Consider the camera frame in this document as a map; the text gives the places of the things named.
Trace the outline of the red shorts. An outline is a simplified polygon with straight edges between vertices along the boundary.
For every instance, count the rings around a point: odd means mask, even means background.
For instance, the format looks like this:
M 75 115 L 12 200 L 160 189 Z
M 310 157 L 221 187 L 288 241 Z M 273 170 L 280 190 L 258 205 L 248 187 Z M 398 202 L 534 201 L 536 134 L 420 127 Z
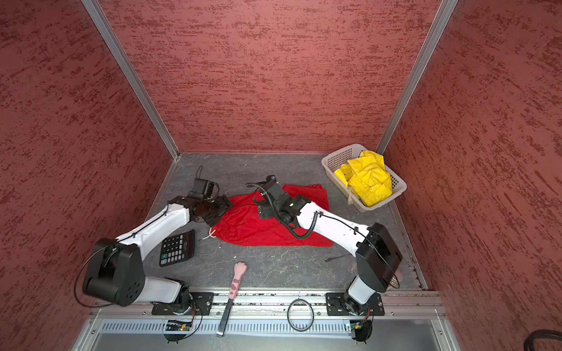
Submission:
M 260 195 L 239 195 L 234 205 L 213 227 L 214 237 L 243 247 L 331 247 L 332 241 L 318 233 L 305 240 L 294 238 L 276 219 L 260 219 L 254 200 Z

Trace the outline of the yellow shorts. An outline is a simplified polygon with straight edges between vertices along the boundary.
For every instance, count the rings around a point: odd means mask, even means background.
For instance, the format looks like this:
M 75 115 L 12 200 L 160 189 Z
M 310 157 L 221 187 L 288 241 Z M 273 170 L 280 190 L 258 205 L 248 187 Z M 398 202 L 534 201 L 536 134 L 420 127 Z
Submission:
M 373 207 L 392 195 L 392 179 L 386 171 L 384 158 L 365 150 L 335 171 L 342 184 L 366 207 Z

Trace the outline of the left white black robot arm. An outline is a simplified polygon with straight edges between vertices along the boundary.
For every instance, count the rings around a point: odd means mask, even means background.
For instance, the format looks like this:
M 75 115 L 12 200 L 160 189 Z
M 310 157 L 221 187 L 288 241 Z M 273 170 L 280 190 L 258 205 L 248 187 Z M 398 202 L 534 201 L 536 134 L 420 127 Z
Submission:
M 83 293 L 120 307 L 148 302 L 176 315 L 193 311 L 187 284 L 177 279 L 147 276 L 143 261 L 174 231 L 193 221 L 213 227 L 233 207 L 224 195 L 211 200 L 178 196 L 130 232 L 99 240 L 83 264 L 86 271 Z

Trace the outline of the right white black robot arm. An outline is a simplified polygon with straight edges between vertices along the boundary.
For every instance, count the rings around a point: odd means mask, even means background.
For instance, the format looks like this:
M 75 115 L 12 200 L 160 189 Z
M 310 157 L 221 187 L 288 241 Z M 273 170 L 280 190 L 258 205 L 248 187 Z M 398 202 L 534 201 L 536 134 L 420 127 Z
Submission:
M 260 219 L 276 219 L 295 239 L 304 241 L 317 233 L 355 257 L 357 275 L 345 293 L 349 309 L 363 308 L 391 285 L 402 253 L 383 225 L 351 222 L 301 195 L 284 195 L 276 201 L 267 195 L 255 204 Z

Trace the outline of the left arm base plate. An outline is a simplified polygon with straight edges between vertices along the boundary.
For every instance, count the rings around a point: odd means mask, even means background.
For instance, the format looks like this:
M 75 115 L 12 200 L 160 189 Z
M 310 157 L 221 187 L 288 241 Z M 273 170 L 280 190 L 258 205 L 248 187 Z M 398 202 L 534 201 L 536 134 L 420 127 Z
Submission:
M 213 292 L 192 292 L 191 300 L 185 309 L 179 308 L 177 305 L 154 303 L 152 307 L 152 315 L 154 316 L 171 316 L 171 317 L 189 317 L 193 314 L 208 316 L 210 314 L 215 294 Z

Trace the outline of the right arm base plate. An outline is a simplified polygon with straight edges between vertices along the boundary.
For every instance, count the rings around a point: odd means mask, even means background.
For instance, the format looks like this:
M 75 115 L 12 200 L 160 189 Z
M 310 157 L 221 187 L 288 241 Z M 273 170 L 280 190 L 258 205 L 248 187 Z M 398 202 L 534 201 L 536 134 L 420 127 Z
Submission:
M 328 292 L 326 310 L 329 316 L 380 317 L 385 315 L 381 295 L 375 292 L 367 303 L 360 304 L 346 292 Z

